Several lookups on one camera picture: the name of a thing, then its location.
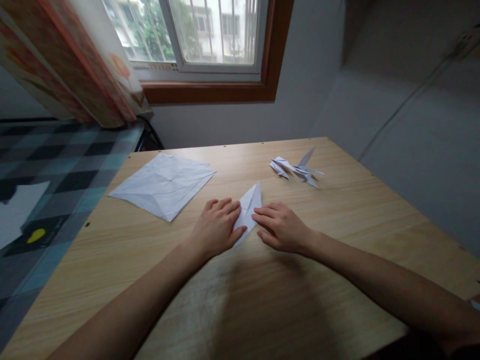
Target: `hand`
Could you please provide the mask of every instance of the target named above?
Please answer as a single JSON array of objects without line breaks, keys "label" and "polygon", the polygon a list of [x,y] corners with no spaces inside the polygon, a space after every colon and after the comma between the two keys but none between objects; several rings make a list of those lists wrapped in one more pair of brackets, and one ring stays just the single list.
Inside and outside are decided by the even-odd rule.
[{"label": "hand", "polygon": [[187,241],[207,259],[227,251],[247,230],[240,226],[232,231],[241,210],[240,201],[232,202],[231,198],[207,201]]},{"label": "hand", "polygon": [[257,231],[260,239],[275,250],[305,255],[315,231],[282,202],[272,202],[253,209],[252,219],[266,230]]}]

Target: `folded paper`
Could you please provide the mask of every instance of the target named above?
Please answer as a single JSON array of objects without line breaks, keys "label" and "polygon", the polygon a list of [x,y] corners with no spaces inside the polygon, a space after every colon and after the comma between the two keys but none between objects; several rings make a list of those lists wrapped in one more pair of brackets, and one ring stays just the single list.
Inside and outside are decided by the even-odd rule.
[{"label": "folded paper", "polygon": [[160,153],[108,195],[171,222],[216,173],[208,165]]},{"label": "folded paper", "polygon": [[276,171],[276,173],[286,179],[289,179],[288,174],[284,171],[284,169],[289,169],[293,171],[297,176],[305,181],[306,183],[312,185],[313,187],[318,188],[319,186],[315,182],[314,178],[312,177],[311,173],[317,173],[325,175],[323,172],[312,169],[307,167],[307,163],[309,162],[312,154],[314,153],[315,146],[311,148],[311,150],[300,160],[300,163],[297,166],[292,166],[285,160],[283,157],[277,156],[275,159],[271,159],[270,166]]},{"label": "folded paper", "polygon": [[256,225],[255,220],[252,219],[252,214],[254,213],[254,208],[262,207],[262,189],[260,187],[260,181],[248,190],[245,195],[240,199],[241,212],[233,225],[233,230],[241,226],[246,226],[247,230],[243,233],[240,239],[233,245],[236,248],[240,243],[248,236],[250,231]]}]

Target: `tree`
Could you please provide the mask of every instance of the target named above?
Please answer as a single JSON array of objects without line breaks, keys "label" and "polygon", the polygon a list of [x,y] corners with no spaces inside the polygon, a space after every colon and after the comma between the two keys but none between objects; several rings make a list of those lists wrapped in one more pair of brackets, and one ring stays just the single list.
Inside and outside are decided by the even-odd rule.
[{"label": "tree", "polygon": [[[144,41],[140,34],[140,31],[143,33],[143,37],[145,38],[145,42],[150,50],[151,56],[156,61],[165,61],[165,62],[174,62],[175,55],[172,49],[172,43],[170,42],[169,33],[167,31],[167,27],[165,25],[164,16],[162,13],[162,8],[160,7],[160,3],[155,0],[140,0],[145,7],[148,7],[151,13],[151,17],[154,23],[155,28],[152,26],[150,21],[148,10],[145,8],[143,14],[140,13],[140,9],[135,6],[136,16],[139,19],[139,24],[141,29],[138,29],[136,24],[131,24],[132,29],[134,29],[134,36],[136,43],[139,45],[140,49],[142,50],[143,54],[148,58],[148,52],[145,48]],[[177,26],[177,33],[178,37],[180,38],[180,42],[184,45],[182,50],[184,51],[184,55],[186,58],[199,58],[202,54],[202,48],[197,40],[197,30],[195,29],[193,15],[190,6],[183,3],[181,0],[171,0],[170,6],[172,7],[173,16],[175,17],[176,23],[179,23]],[[165,59],[162,56],[162,52],[160,51],[160,47],[157,42],[157,37],[154,33],[158,34],[158,38],[160,40],[163,54],[165,55]]]}]

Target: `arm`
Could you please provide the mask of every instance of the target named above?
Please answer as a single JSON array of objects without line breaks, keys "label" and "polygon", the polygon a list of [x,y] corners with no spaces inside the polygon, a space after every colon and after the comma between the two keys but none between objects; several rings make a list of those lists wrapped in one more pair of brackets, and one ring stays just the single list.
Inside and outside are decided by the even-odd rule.
[{"label": "arm", "polygon": [[448,355],[460,347],[480,344],[480,312],[434,282],[312,230],[282,203],[255,212],[252,218],[271,230],[258,231],[265,244],[335,270],[389,313],[431,334]]},{"label": "arm", "polygon": [[232,232],[240,202],[206,203],[190,237],[109,302],[48,359],[130,359],[177,291],[211,258],[230,249],[246,227]]}]

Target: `forearm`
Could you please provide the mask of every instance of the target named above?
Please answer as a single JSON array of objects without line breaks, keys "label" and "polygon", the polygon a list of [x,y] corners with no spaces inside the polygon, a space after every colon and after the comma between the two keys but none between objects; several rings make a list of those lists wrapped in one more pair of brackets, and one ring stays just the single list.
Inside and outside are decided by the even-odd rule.
[{"label": "forearm", "polygon": [[308,242],[308,257],[345,276],[406,324],[441,342],[455,341],[459,335],[478,341],[480,315],[467,302],[393,262],[322,233],[315,237]]},{"label": "forearm", "polygon": [[49,359],[130,359],[159,313],[206,262],[182,243],[100,310]]}]

